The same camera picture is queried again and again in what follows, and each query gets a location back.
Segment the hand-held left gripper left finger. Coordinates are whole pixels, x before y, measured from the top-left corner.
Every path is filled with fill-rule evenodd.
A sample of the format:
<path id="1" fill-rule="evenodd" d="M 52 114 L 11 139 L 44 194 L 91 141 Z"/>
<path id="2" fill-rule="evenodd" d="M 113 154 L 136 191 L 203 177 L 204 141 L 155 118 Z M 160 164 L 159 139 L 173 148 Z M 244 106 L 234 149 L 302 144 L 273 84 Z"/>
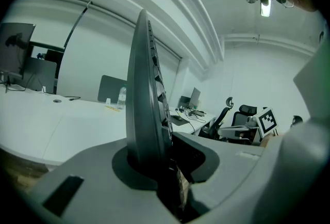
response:
<path id="1" fill-rule="evenodd" d="M 85 149 L 47 173 L 30 192 L 60 223 L 178 223 L 158 184 L 130 166 L 126 140 Z"/>

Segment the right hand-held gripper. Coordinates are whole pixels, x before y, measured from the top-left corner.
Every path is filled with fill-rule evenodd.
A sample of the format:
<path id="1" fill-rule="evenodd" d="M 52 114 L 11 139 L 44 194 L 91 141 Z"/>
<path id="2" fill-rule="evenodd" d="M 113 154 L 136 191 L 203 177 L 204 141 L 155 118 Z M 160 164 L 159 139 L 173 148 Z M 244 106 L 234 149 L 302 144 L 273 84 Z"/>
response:
<path id="1" fill-rule="evenodd" d="M 263 110 L 253 116 L 249 116 L 245 125 L 220 127 L 218 134 L 226 138 L 239 137 L 241 133 L 256 131 L 252 145 L 260 145 L 266 136 L 277 136 L 278 122 L 273 109 L 264 107 Z"/>

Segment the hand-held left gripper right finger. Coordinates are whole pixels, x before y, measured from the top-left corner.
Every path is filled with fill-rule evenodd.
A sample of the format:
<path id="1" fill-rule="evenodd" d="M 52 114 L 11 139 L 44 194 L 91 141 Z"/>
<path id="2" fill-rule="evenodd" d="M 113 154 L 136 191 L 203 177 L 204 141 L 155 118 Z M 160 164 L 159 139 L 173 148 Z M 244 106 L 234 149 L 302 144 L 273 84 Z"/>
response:
<path id="1" fill-rule="evenodd" d="M 184 178 L 185 204 L 180 214 L 190 222 L 224 202 L 248 176 L 264 152 L 263 147 L 227 143 L 172 134 L 172 154 Z"/>

